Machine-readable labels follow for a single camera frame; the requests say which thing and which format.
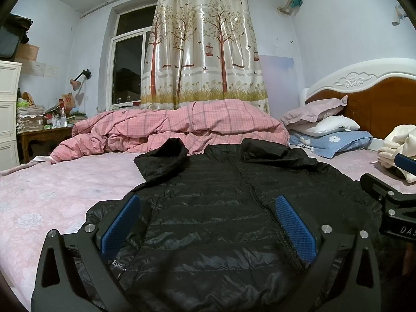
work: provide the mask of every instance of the stack of books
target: stack of books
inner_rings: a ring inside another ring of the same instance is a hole
[[[81,122],[83,120],[86,120],[87,114],[86,113],[82,113],[81,111],[71,111],[69,113],[69,116],[67,116],[67,123],[68,124],[75,124],[78,122]]]
[[[43,106],[18,107],[16,116],[17,133],[42,130],[46,117]]]

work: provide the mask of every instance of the plastic bottle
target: plastic bottle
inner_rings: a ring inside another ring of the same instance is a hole
[[[61,109],[61,127],[66,127],[67,124],[67,116],[65,115],[65,108]]]

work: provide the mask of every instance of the desk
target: desk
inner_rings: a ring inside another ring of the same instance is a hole
[[[38,140],[45,142],[52,140],[56,144],[61,143],[63,140],[71,137],[72,127],[56,128],[56,129],[45,129],[37,131],[28,131],[17,134],[17,141],[22,144],[23,150],[23,162],[28,163],[29,160],[29,143],[32,140]]]

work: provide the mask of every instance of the white cabinet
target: white cabinet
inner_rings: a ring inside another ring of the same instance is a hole
[[[0,61],[0,171],[19,165],[16,145],[16,98],[19,62]]]

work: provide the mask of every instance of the stack of pillows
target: stack of pillows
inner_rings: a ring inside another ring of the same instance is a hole
[[[369,132],[359,131],[360,126],[352,119],[337,116],[347,100],[347,96],[318,100],[288,111],[280,121],[289,131],[289,143],[326,158],[369,146],[373,140]]]

